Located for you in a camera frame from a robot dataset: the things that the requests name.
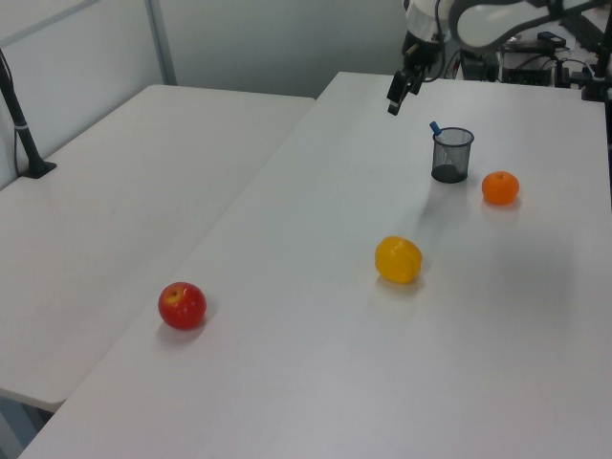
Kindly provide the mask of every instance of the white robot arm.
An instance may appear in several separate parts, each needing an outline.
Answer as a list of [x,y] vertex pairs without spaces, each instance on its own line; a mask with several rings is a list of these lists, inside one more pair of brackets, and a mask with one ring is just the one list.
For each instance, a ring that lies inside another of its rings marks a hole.
[[389,94],[389,113],[397,115],[408,93],[418,94],[426,73],[444,54],[450,33],[461,48],[494,51],[516,33],[609,0],[404,0],[407,33],[402,47],[404,68]]

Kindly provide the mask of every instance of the black cable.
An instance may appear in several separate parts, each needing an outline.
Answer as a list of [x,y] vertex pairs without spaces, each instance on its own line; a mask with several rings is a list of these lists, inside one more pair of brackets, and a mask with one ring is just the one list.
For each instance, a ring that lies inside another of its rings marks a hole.
[[447,53],[444,46],[444,36],[442,35],[442,24],[440,24],[440,2],[442,0],[436,1],[436,27],[438,28],[438,41],[442,45],[442,63],[440,64],[440,70],[438,70],[438,75],[436,75],[432,79],[425,79],[423,83],[431,83],[438,79],[444,70],[445,65],[447,64]]
[[2,48],[0,48],[0,60],[2,60],[2,65],[4,66],[4,68],[7,69],[7,73],[9,74],[9,80],[11,81],[11,86],[12,86],[11,67],[9,67],[9,62],[7,62],[7,59],[4,57],[4,53],[2,52]]
[[[2,52],[2,49],[0,49],[0,60],[2,61],[2,65],[4,66],[5,69],[7,69],[7,74],[9,74],[9,81],[11,82],[11,88],[14,90],[14,86],[13,86],[13,82],[12,82],[12,73],[11,73],[11,67],[9,66],[9,62],[7,62],[7,59],[4,56],[4,53]],[[15,168],[15,174],[17,175],[17,178],[21,177],[21,174],[19,173],[19,167],[17,167],[17,128],[13,128],[12,130],[12,164]]]
[[544,70],[544,67],[546,67],[546,64],[548,64],[549,62],[553,62],[553,61],[555,61],[555,60],[554,59],[548,59],[546,62],[544,62],[542,64],[542,66],[539,68],[539,71],[541,72],[542,70]]
[[444,78],[447,77],[448,75],[448,69],[450,68],[450,64],[452,64],[452,61],[455,59],[455,57],[461,52],[461,50],[457,50],[455,51],[454,55],[452,55],[452,57],[448,60],[448,65],[447,65],[447,69],[444,71]]
[[516,67],[514,67],[515,70],[520,70],[523,67],[525,67],[527,64],[537,60],[537,59],[541,59],[542,57],[547,57],[547,55],[534,55],[533,57],[530,57],[529,59],[527,59],[526,61],[518,64]]
[[577,62],[578,64],[582,64],[584,67],[588,67],[586,62],[582,62],[581,60],[577,59],[570,59],[569,57],[564,57],[561,62]]

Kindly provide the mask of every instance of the equipment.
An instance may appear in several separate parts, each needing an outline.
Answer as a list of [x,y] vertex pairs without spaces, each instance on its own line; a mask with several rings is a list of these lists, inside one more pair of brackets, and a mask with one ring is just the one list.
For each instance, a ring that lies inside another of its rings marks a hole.
[[567,29],[589,53],[596,53],[597,47],[603,40],[603,32],[583,15],[566,17],[561,26]]
[[497,53],[476,55],[467,50],[460,50],[463,79],[476,81],[496,81],[499,75]]
[[407,33],[404,67],[389,88],[389,113],[397,115],[408,93],[418,94],[450,33],[462,49],[494,51],[525,29],[577,15],[609,0],[404,0]]
[[501,47],[502,83],[548,86],[551,71],[544,65],[555,59],[556,44],[550,40],[509,41]]

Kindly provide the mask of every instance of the black mesh pen holder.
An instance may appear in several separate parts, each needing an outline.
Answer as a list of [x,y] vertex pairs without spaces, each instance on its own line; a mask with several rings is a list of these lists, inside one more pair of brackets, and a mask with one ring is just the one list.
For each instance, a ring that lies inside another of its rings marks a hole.
[[471,143],[474,135],[461,127],[446,127],[433,136],[431,177],[444,184],[458,184],[468,178]]

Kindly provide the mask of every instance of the yellow bell pepper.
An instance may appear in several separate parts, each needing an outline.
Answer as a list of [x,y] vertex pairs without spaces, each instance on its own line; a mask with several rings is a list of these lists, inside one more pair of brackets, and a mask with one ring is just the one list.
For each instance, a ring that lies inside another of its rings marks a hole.
[[387,280],[407,284],[421,271],[423,255],[417,246],[400,236],[385,237],[376,248],[375,265]]

